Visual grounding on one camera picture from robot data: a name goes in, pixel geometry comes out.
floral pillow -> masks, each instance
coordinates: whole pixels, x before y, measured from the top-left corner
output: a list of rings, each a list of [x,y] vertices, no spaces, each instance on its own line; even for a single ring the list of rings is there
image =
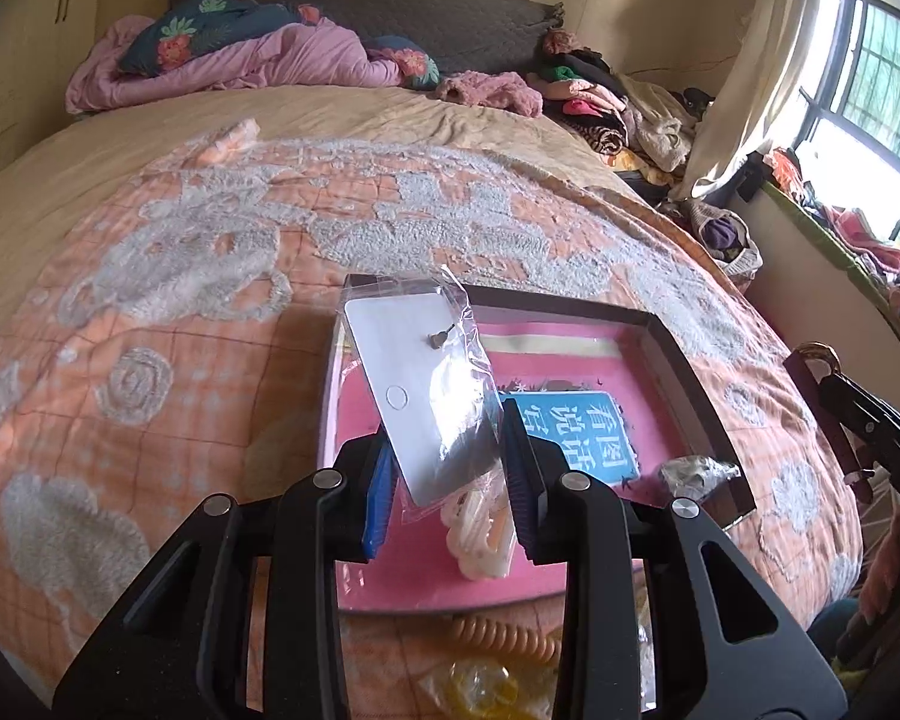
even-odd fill
[[[118,67],[154,77],[233,43],[263,37],[288,23],[317,23],[319,8],[256,0],[188,0],[137,35]]]
[[[370,59],[390,59],[403,74],[403,85],[420,91],[437,88],[440,79],[437,63],[420,46],[398,35],[370,38],[364,43]]]

orange plaid blanket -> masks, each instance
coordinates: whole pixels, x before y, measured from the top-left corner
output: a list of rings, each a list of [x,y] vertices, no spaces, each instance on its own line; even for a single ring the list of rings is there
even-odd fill
[[[754,489],[732,538],[805,623],[850,589],[856,509],[787,350],[668,220],[490,153],[257,132],[249,119],[148,165],[0,333],[0,647],[38,692],[208,493],[279,494],[312,469],[351,271],[447,265],[658,314]],[[549,630],[560,600],[494,614]],[[348,617],[343,651],[357,717],[436,713],[413,684],[446,656],[424,621]]]

hand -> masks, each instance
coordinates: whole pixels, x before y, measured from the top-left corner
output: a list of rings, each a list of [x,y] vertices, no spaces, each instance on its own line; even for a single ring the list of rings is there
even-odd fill
[[[860,613],[872,623],[887,610],[900,577],[900,508],[893,513],[890,533],[877,551],[860,592]]]

gray headboard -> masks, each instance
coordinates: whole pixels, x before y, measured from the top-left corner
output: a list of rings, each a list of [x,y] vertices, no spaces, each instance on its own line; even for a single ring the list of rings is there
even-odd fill
[[[170,6],[184,0],[170,0]],[[318,5],[361,38],[401,35],[442,74],[533,69],[540,40],[563,20],[563,4],[530,0],[258,0]]]

white card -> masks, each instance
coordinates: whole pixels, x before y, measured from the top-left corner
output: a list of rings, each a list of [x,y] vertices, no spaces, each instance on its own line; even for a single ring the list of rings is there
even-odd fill
[[[463,332],[430,342],[458,320],[446,297],[355,298],[343,312],[413,502],[429,506],[489,471],[499,449]]]

